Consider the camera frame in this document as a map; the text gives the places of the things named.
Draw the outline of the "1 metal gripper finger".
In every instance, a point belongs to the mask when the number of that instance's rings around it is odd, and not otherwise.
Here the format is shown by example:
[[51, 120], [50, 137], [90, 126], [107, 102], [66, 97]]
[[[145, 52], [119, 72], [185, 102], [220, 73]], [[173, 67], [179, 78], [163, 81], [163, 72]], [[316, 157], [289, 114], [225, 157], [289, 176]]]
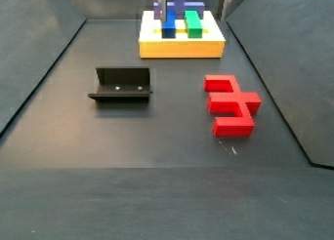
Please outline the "1 metal gripper finger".
[[233, 3], [234, 0], [222, 0], [222, 4], [221, 4], [221, 12], [220, 12], [220, 15], [221, 15], [221, 19], [226, 19], [226, 15], [228, 15], [228, 9], [229, 9], [229, 6], [230, 4]]
[[167, 20], [167, 0], [153, 0], [154, 1], [154, 12], [155, 17], [162, 22]]

